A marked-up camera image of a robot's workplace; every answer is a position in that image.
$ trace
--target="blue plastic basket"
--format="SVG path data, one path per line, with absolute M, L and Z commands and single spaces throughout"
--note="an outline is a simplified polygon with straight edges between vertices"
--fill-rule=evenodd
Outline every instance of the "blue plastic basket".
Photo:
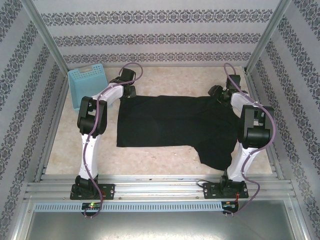
M 69 71 L 68 80 L 72 106 L 77 112 L 84 96 L 92 97 L 108 86 L 104 67 L 101 63 Z

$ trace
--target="work surface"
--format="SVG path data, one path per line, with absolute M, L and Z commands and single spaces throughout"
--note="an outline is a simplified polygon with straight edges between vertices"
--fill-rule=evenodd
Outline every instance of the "work surface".
M 132 68 L 137 75 L 139 68 Z M 118 76 L 120 68 L 105 68 L 108 81 Z M 240 67 L 241 89 L 248 92 Z M 141 96 L 208 96 L 214 85 L 226 85 L 223 67 L 145 67 L 143 76 L 134 83 Z M 98 150 L 98 171 L 110 175 L 206 175 L 222 171 L 200 163 L 198 153 L 190 146 L 116 147 L 120 101 L 108 109 L 107 128 Z M 73 110 L 68 93 L 55 136 L 46 174 L 78 174 L 81 166 L 82 141 L 77 127 L 78 114 Z M 236 156 L 238 144 L 232 153 Z M 266 151 L 253 161 L 249 174 L 271 174 Z

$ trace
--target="enclosure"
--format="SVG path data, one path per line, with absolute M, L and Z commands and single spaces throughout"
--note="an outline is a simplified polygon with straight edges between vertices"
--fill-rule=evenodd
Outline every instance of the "enclosure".
M 0 239 L 320 239 L 319 4 L 1 0 Z M 221 199 L 204 198 L 197 181 L 224 172 L 202 164 L 193 147 L 117 147 L 115 101 L 98 152 L 99 182 L 115 184 L 114 199 L 92 223 L 82 219 L 88 201 L 70 200 L 82 142 L 68 71 L 101 63 L 109 82 L 129 62 L 143 66 L 138 95 L 189 97 L 225 86 L 228 62 L 241 89 L 274 108 L 273 145 L 248 170 L 261 190 L 241 218 L 224 218 Z M 247 186 L 252 197 L 257 187 Z M 90 230 L 67 233 L 81 224 Z

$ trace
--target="patterned wallpaper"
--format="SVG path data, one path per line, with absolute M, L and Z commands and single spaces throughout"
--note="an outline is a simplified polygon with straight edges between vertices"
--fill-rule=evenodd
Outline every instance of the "patterned wallpaper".
M 35 0 L 69 68 L 245 66 L 279 0 Z
M 19 0 L 0 0 L 0 240 L 45 150 L 64 76 Z
M 320 5 L 293 0 L 251 72 L 260 101 L 275 109 L 274 142 L 312 239 L 320 239 Z

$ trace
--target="beige floor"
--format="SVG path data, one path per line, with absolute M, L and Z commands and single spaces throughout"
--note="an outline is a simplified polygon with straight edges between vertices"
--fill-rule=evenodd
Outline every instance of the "beige floor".
M 138 68 L 133 68 L 137 75 Z M 241 88 L 247 90 L 243 71 Z M 143 96 L 207 96 L 213 85 L 225 86 L 222 67 L 145 67 L 143 77 L 135 83 Z M 108 80 L 118 76 L 119 68 L 106 68 Z M 120 101 L 108 109 L 107 129 L 101 137 L 98 153 L 100 174 L 111 175 L 204 175 L 222 172 L 200 163 L 197 152 L 190 146 L 116 147 L 117 120 Z M 46 174 L 78 174 L 81 165 L 82 142 L 77 128 L 78 115 L 68 94 L 53 144 Z M 271 174 L 265 151 L 253 161 L 250 174 Z

